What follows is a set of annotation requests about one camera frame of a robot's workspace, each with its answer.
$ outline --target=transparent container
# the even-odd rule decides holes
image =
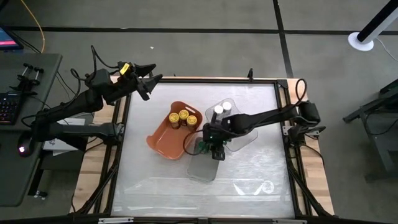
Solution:
[[[218,105],[223,105],[223,103],[228,102],[231,103],[231,109],[230,111],[227,111],[226,113],[223,113],[219,116],[217,116],[217,121],[220,121],[223,118],[226,118],[228,116],[232,116],[235,114],[241,114],[240,110],[238,110],[238,108],[235,105],[234,100],[232,100],[231,98],[227,98],[225,100],[222,100],[221,102],[218,102],[217,104],[213,105],[211,108],[208,108],[205,112],[205,116],[207,118],[207,121],[210,122],[211,118],[213,117],[213,113],[214,113],[214,108]],[[228,142],[225,145],[225,148],[227,148],[228,150],[232,151],[232,152],[236,152],[240,149],[242,149],[244,146],[247,146],[250,142],[253,142],[257,137],[258,137],[259,133],[257,132],[257,130],[253,130],[251,131],[249,134],[242,136],[242,137],[238,137],[238,138],[233,138],[232,141]]]

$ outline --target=bottle cap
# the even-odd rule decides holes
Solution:
[[[217,106],[214,107],[214,112],[216,114],[222,114],[224,112],[224,108],[222,106],[220,106],[220,105],[217,105]]]
[[[187,110],[181,110],[178,115],[180,115],[180,119],[187,119],[189,116],[189,113]]]
[[[177,113],[170,113],[169,115],[169,121],[171,123],[177,123],[179,121],[180,117],[178,116]]]
[[[194,115],[191,115],[191,116],[189,116],[189,117],[187,118],[187,124],[188,124],[188,125],[193,126],[193,125],[195,125],[197,122],[198,122],[198,119],[197,119],[197,117],[195,117]]]
[[[230,102],[224,102],[223,108],[224,108],[224,110],[229,111],[232,108],[232,104]]]

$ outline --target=gray floor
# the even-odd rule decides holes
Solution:
[[[152,27],[212,29],[277,29],[272,0],[30,0],[26,1],[43,26]],[[279,0],[284,28],[290,30],[361,30],[387,0]],[[1,14],[0,22],[34,26],[18,1]],[[398,30],[395,21],[388,30]],[[38,48],[38,32],[19,32]],[[127,60],[156,63],[156,73],[178,76],[243,77],[254,68],[256,77],[286,77],[278,34],[159,34],[46,32],[46,52],[63,54],[60,73],[92,71],[90,45],[109,63]],[[398,63],[379,42],[363,53],[350,48],[345,35],[287,35],[294,77],[308,81],[308,94],[327,129],[320,138],[335,213],[343,218],[398,222],[398,182],[367,184],[363,176],[378,169],[360,122],[342,117],[374,98],[378,89],[397,78]],[[380,36],[398,55],[398,36]],[[50,105],[67,97],[55,84]],[[33,217],[68,212],[76,177],[49,178],[47,202],[27,199],[35,211],[0,209],[0,217]]]

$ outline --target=computer mouse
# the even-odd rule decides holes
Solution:
[[[21,157],[28,157],[32,155],[34,146],[32,141],[32,133],[30,131],[23,132],[18,139],[18,154]]]

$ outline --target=orange plastic tray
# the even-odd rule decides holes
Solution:
[[[187,105],[184,102],[176,101],[171,104],[171,109],[168,115],[165,117],[160,126],[156,129],[155,133],[147,137],[148,146],[158,152],[160,155],[164,156],[166,159],[179,159],[184,153],[184,148],[182,147],[184,138],[193,130],[186,126],[181,126],[178,129],[173,129],[169,121],[170,113],[177,113],[180,110],[188,110],[189,115],[195,115],[198,119],[196,129],[199,128],[203,117],[201,113],[195,108]],[[185,148],[188,148],[191,140],[195,137],[191,134],[185,141]]]

